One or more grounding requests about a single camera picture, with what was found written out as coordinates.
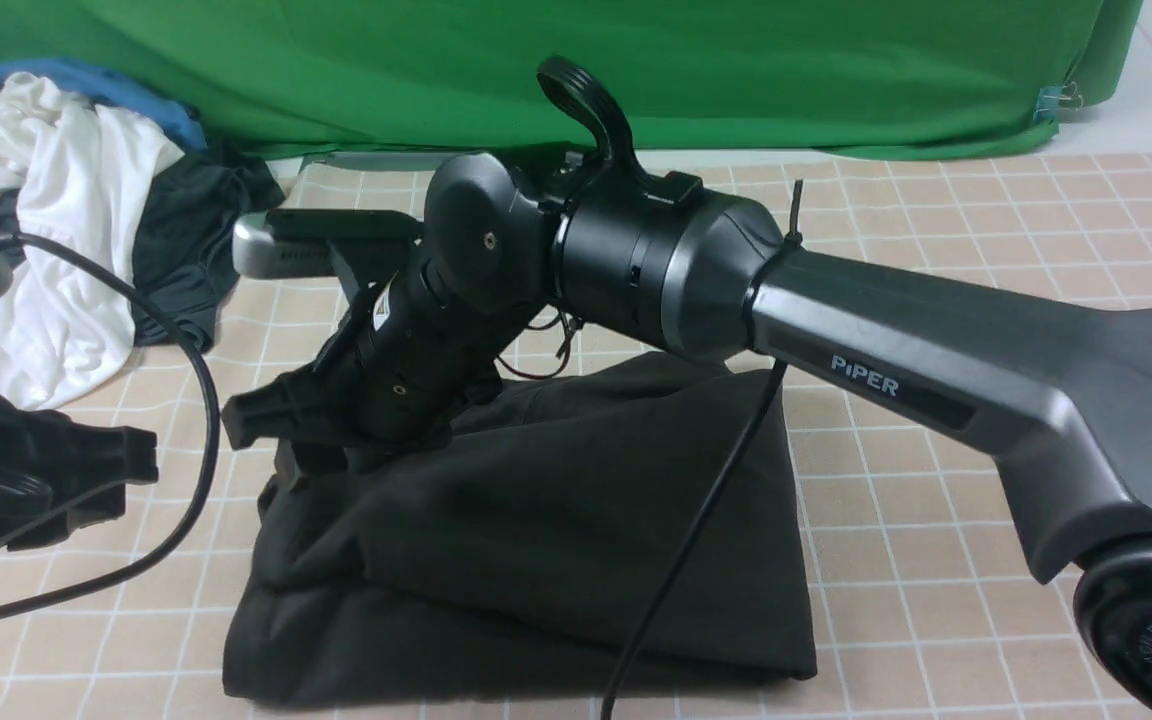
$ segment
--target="white cloth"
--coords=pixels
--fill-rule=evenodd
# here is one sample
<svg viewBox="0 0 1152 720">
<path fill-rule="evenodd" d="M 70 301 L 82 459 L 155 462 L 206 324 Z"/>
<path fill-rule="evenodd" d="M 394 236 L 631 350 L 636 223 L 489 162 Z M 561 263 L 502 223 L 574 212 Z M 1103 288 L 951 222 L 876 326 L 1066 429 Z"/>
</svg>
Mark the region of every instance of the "white cloth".
<svg viewBox="0 0 1152 720">
<path fill-rule="evenodd" d="M 132 242 L 156 174 L 183 152 L 129 109 L 15 73 L 0 92 L 0 192 L 20 189 L 20 229 L 132 281 Z M 96 278 L 26 249 L 0 298 L 0 395 L 52 409 L 108 381 L 132 351 L 131 308 Z"/>
</svg>

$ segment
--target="tiled floor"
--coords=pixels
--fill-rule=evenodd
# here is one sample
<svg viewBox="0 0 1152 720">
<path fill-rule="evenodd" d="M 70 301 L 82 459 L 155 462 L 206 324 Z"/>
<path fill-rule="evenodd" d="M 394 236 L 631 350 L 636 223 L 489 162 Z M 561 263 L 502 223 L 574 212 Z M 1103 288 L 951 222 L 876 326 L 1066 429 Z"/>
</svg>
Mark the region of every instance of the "tiled floor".
<svg viewBox="0 0 1152 720">
<path fill-rule="evenodd" d="M 1152 306 L 1152 156 L 962 164 L 836 160 L 703 170 L 718 190 L 765 202 L 782 221 L 788 181 L 806 176 L 813 250 L 924 270 L 1106 309 Z M 429 174 L 314 167 L 293 204 L 419 214 Z M 223 310 L 210 356 L 225 396 L 310 359 L 343 311 L 328 281 L 248 282 Z M 552 366 L 556 339 L 526 336 L 517 366 Z M 641 351 L 588 328 L 570 372 Z M 737 366 L 764 364 L 741 356 Z M 626 702 L 635 720 L 904 717 L 1129 720 L 1147 717 L 1075 639 L 1074 574 L 1030 579 L 990 462 L 857 397 L 791 373 L 786 382 L 801 529 L 819 639 L 819 679 L 738 696 Z M 200 402 L 182 357 L 134 369 L 69 409 L 77 420 L 160 433 L 162 477 L 134 488 L 127 518 L 59 548 L 0 556 L 0 602 L 91 577 L 165 537 L 200 452 Z M 55 717 L 265 717 L 220 689 L 220 647 L 247 579 L 253 497 L 271 450 L 221 458 L 215 495 L 161 568 L 123 588 L 0 623 L 0 720 Z M 324 717 L 590 720 L 588 698 L 503 705 L 340 710 Z"/>
</svg>

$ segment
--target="dark gray cloth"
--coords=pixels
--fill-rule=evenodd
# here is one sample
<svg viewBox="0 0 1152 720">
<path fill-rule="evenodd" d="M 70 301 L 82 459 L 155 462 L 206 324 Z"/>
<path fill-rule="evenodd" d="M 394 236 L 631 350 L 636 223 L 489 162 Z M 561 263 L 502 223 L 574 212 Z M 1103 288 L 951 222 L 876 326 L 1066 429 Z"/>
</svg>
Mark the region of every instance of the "dark gray cloth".
<svg viewBox="0 0 1152 720">
<path fill-rule="evenodd" d="M 450 446 L 259 502 L 225 691 L 279 707 L 598 692 L 767 372 L 652 354 L 509 384 Z M 780 402 L 630 685 L 814 675 Z"/>
<path fill-rule="evenodd" d="M 198 350 L 211 350 L 220 302 L 238 281 L 233 228 L 252 211 L 283 204 L 283 190 L 259 158 L 212 142 L 206 154 L 187 154 L 150 187 L 132 243 L 132 286 L 180 325 Z M 0 195 L 0 236 L 17 234 L 17 194 Z M 24 255 L 18 253 L 14 265 Z M 165 344 L 168 336 L 132 306 L 132 344 Z"/>
</svg>

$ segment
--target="green backdrop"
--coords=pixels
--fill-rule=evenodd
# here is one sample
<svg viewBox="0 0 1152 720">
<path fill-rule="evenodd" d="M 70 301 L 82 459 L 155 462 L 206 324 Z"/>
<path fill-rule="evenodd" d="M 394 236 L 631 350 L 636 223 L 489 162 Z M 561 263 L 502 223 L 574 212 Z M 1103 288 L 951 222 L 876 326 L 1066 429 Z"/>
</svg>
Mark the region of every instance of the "green backdrop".
<svg viewBox="0 0 1152 720">
<path fill-rule="evenodd" d="M 602 78 L 637 145 L 881 158 L 1041 145 L 1044 86 L 1112 94 L 1142 0 L 0 0 L 0 60 L 66 55 L 265 156 L 585 141 L 535 83 Z"/>
</svg>

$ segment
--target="black handle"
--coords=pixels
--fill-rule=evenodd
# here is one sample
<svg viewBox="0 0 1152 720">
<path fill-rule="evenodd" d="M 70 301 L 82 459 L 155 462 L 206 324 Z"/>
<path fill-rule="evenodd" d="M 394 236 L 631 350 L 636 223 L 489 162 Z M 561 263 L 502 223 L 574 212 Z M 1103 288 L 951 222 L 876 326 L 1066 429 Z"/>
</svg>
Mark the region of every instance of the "black handle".
<svg viewBox="0 0 1152 720">
<path fill-rule="evenodd" d="M 556 108 L 589 129 L 604 162 L 641 185 L 650 184 L 650 176 L 634 152 L 630 120 L 593 74 L 554 55 L 536 69 L 536 82 Z"/>
</svg>

